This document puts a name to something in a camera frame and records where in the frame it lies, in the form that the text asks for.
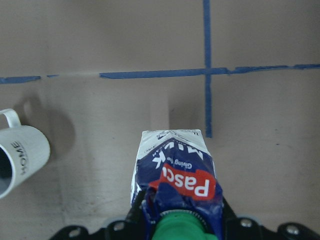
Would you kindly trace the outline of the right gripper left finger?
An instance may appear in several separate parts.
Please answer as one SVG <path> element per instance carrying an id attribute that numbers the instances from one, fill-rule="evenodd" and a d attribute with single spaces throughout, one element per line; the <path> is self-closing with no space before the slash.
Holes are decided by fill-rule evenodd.
<path id="1" fill-rule="evenodd" d="M 69 225 L 58 230 L 51 240 L 143 240 L 142 201 L 146 192 L 140 191 L 124 219 L 115 220 L 101 227 L 94 233 L 81 225 Z"/>

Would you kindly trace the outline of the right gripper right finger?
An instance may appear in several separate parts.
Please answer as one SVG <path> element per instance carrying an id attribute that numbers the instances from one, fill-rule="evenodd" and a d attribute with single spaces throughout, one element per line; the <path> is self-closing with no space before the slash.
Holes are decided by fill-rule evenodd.
<path id="1" fill-rule="evenodd" d="M 319 233 L 300 223 L 283 223 L 272 231 L 253 218 L 237 216 L 225 198 L 222 222 L 225 240 L 320 240 Z"/>

